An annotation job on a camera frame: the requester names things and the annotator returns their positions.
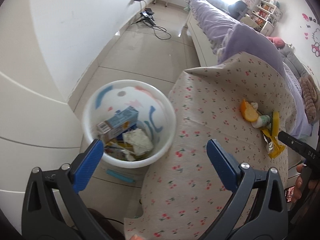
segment metal screw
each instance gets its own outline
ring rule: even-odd
[[[68,170],[69,168],[70,168],[70,164],[69,163],[65,163],[65,164],[63,164],[61,166],[61,169],[64,170],[64,171]]]
[[[241,163],[241,167],[244,169],[244,170],[247,170],[250,168],[250,165],[248,163]]]
[[[40,171],[39,167],[35,167],[32,169],[32,173],[38,173]]]
[[[272,167],[270,170],[271,170],[271,172],[274,173],[274,174],[278,173],[278,170],[277,170],[275,167]]]

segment gray cushion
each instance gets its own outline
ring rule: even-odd
[[[287,44],[278,51],[281,54],[282,61],[287,64],[297,79],[308,75],[308,72],[302,63],[298,60],[292,49]]]

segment cherry print fabric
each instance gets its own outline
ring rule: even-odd
[[[276,167],[284,187],[288,176],[285,150],[271,160],[261,131],[239,112],[242,99],[257,102],[262,114],[280,112],[280,129],[295,126],[296,106],[284,79],[261,59],[239,53],[221,65],[182,72],[169,94],[177,114],[170,151],[152,164],[141,191],[143,215],[125,219],[126,239],[198,239],[219,215],[231,192],[222,185],[207,154],[215,138],[239,163],[255,169]],[[255,194],[237,224],[244,223]]]

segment white trash bin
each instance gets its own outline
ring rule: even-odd
[[[117,112],[133,106],[139,111],[138,128],[154,144],[149,157],[141,161],[122,161],[104,153],[102,160],[121,168],[140,168],[160,159],[170,148],[176,131],[176,115],[168,98],[155,87],[137,80],[118,80],[99,88],[88,100],[82,117],[87,143],[98,137],[96,125]]]

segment barcode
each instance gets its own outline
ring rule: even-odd
[[[97,124],[97,128],[102,133],[106,133],[106,132],[110,131],[110,127],[109,127],[109,125],[107,125],[106,122],[101,122],[101,123]]]

